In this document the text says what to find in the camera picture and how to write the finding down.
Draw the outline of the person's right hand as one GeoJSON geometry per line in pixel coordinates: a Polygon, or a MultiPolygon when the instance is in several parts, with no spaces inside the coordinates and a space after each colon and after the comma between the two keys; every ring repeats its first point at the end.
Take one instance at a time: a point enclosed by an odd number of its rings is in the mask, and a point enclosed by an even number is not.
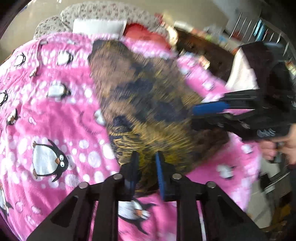
{"type": "Polygon", "coordinates": [[[290,165],[295,165],[295,133],[272,141],[260,141],[259,147],[264,159],[271,161],[278,153],[282,153],[290,165]]]}

